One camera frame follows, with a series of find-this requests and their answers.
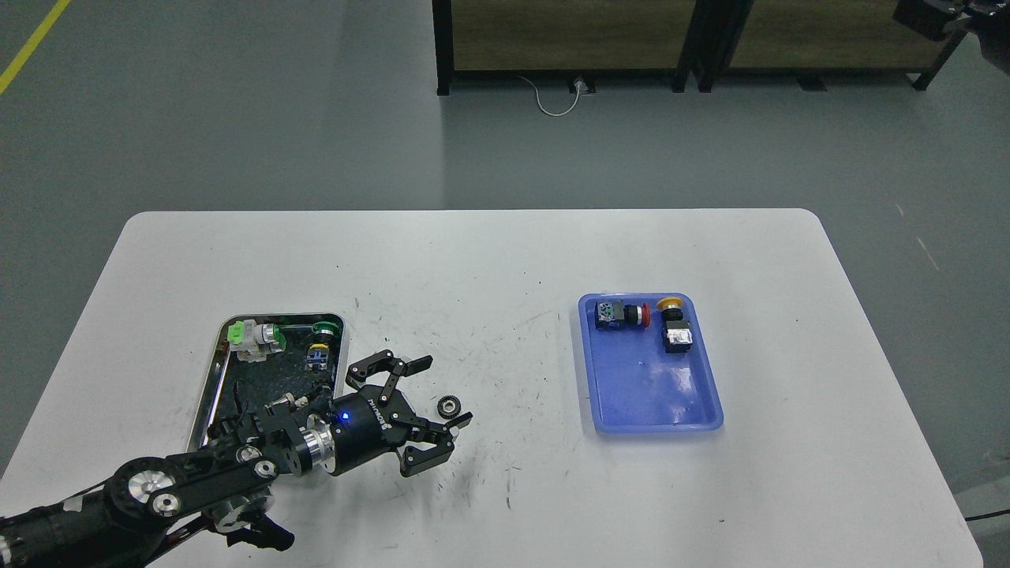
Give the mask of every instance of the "black gear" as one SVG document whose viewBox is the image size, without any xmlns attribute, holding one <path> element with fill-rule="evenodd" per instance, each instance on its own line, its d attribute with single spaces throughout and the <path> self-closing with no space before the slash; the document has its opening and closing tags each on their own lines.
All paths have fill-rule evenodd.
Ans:
<svg viewBox="0 0 1010 568">
<path fill-rule="evenodd" d="M 445 418 L 454 418 L 460 415 L 460 410 L 463 409 L 463 404 L 460 403 L 460 399 L 451 394 L 446 394 L 438 399 L 438 415 Z"/>
</svg>

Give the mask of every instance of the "white table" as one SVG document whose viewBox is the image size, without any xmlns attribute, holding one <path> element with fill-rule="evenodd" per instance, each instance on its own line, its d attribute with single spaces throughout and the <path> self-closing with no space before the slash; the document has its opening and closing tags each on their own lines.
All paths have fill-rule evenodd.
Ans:
<svg viewBox="0 0 1010 568">
<path fill-rule="evenodd" d="M 604 437 L 586 292 L 694 300 L 713 434 Z M 803 210 L 143 213 L 123 229 L 7 473 L 0 514 L 184 450 L 228 317 L 333 311 L 349 358 L 434 357 L 449 463 L 274 485 L 283 553 L 201 535 L 155 566 L 981 566 L 817 218 Z"/>
</svg>

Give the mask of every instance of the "black metal frame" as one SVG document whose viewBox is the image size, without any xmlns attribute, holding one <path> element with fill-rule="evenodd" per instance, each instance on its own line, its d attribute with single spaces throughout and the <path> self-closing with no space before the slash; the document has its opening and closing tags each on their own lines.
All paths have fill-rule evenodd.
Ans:
<svg viewBox="0 0 1010 568">
<path fill-rule="evenodd" d="M 919 74 L 912 86 L 917 91 L 924 91 L 929 83 L 936 77 L 940 68 L 946 63 L 950 55 L 962 39 L 967 35 L 967 31 L 958 30 L 947 40 L 943 51 L 940 52 L 932 66 L 928 68 L 736 68 L 730 69 L 729 64 L 733 61 L 736 46 L 740 40 L 740 34 L 746 26 L 750 15 L 750 8 L 754 0 L 714 0 L 711 13 L 703 32 L 702 41 L 709 45 L 714 45 L 703 57 L 696 60 L 694 66 L 695 75 L 698 78 L 698 90 L 703 93 L 712 91 L 712 86 L 720 77 L 725 76 L 758 76 L 758 75 L 788 75 L 795 76 L 801 88 L 805 91 L 820 91 L 818 88 L 821 75 L 864 75 L 880 76 L 895 74 Z"/>
<path fill-rule="evenodd" d="M 431 0 L 432 21 L 435 36 L 435 68 L 438 74 L 437 94 L 449 94 L 454 79 L 501 80 L 514 78 L 516 75 L 527 77 L 567 77 L 569 82 L 581 76 L 591 85 L 595 92 L 595 80 L 599 77 L 663 77 L 670 81 L 671 90 L 683 93 L 691 76 L 692 67 L 697 59 L 702 42 L 702 28 L 708 21 L 711 5 L 714 0 L 695 0 L 688 32 L 681 46 L 681 55 L 676 68 L 669 69 L 556 69 L 528 70 L 506 69 L 487 71 L 457 71 L 456 52 L 452 40 L 452 1 Z"/>
</svg>

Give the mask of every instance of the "power outlet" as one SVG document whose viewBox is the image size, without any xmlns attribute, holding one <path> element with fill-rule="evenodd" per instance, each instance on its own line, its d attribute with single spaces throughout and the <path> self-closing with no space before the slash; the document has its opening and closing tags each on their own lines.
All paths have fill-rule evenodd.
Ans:
<svg viewBox="0 0 1010 568">
<path fill-rule="evenodd" d="M 572 83 L 575 85 L 576 91 L 578 91 L 580 95 L 589 94 L 589 85 L 586 84 L 586 80 L 583 79 L 581 75 L 576 77 Z"/>
<path fill-rule="evenodd" d="M 580 95 L 592 95 L 596 93 L 596 85 L 592 81 L 586 81 L 580 75 L 569 82 L 569 92 L 573 95 L 577 92 Z"/>
</svg>

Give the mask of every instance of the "green plastic part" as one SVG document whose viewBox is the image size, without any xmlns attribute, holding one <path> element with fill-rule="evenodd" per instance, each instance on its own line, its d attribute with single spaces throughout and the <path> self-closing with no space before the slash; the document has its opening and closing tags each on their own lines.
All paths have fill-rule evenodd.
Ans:
<svg viewBox="0 0 1010 568">
<path fill-rule="evenodd" d="M 277 345 L 281 346 L 281 351 L 288 349 L 288 338 L 281 333 L 280 325 L 274 325 L 274 339 L 277 340 Z"/>
<path fill-rule="evenodd" d="M 318 332 L 319 329 L 329 329 L 333 335 L 340 333 L 340 326 L 332 321 L 316 321 L 312 324 L 313 332 Z"/>
<path fill-rule="evenodd" d="M 242 336 L 245 335 L 245 324 L 240 320 L 228 325 L 228 343 L 238 345 L 242 343 Z"/>
</svg>

